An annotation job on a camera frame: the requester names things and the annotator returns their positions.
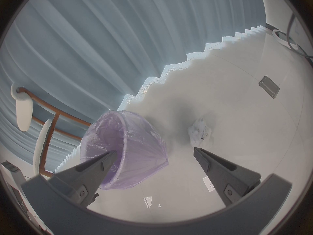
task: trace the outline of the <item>wooden chair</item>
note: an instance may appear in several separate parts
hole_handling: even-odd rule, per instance
[[[30,127],[31,120],[33,119],[37,123],[43,125],[40,134],[38,136],[34,157],[33,157],[33,169],[35,175],[42,174],[47,177],[52,177],[53,173],[45,170],[46,158],[49,143],[52,138],[53,131],[57,131],[63,135],[68,137],[81,140],[80,137],[67,133],[65,131],[59,130],[55,128],[56,122],[60,115],[65,116],[71,120],[74,120],[78,123],[84,124],[86,126],[90,126],[91,123],[88,123],[84,120],[76,118],[64,111],[59,110],[58,108],[48,104],[43,101],[29,90],[24,87],[17,87],[15,83],[11,86],[11,96],[16,100],[16,120],[18,127],[21,131],[27,131]],[[52,110],[55,112],[53,120],[48,119],[46,122],[41,121],[40,119],[33,116],[33,100],[38,104]]]

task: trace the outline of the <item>floor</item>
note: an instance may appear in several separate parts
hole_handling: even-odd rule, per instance
[[[150,85],[140,100],[126,105],[165,139],[169,165],[133,188],[98,190],[89,209],[127,221],[163,223],[224,208],[216,190],[206,186],[187,134],[203,117],[213,145],[204,142],[202,148],[260,173],[261,180],[276,173],[293,183],[263,234],[287,213],[312,170],[312,68],[267,29],[225,40],[190,55],[187,69],[170,72],[164,83]],[[280,87],[276,99],[258,85],[265,75]]]

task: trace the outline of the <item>curtain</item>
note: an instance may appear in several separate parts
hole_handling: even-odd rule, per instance
[[[41,125],[18,129],[12,82],[93,123],[165,65],[265,24],[263,0],[29,0],[0,48],[0,142],[32,164]],[[33,115],[53,118],[37,104]],[[62,117],[56,127],[80,137],[86,131]],[[77,145],[54,132],[46,169],[54,171]]]

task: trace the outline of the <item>trash bin liner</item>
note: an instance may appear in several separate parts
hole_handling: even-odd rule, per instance
[[[93,123],[81,140],[80,162],[116,150],[118,158],[100,189],[127,189],[168,165],[165,141],[137,113],[109,111]]]

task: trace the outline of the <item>white chair backrest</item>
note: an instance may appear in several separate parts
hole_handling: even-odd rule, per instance
[[[38,139],[36,142],[35,151],[34,151],[34,158],[33,158],[33,170],[34,170],[35,175],[39,174],[40,159],[42,156],[42,151],[44,149],[44,145],[45,145],[45,142],[47,139],[49,129],[51,127],[51,123],[52,123],[51,119],[48,119],[45,122],[44,126],[42,127],[42,129],[39,133],[39,136],[38,136]]]
[[[16,122],[21,131],[28,131],[33,116],[33,100],[25,93],[17,93],[18,86],[13,83],[11,96],[16,100]]]

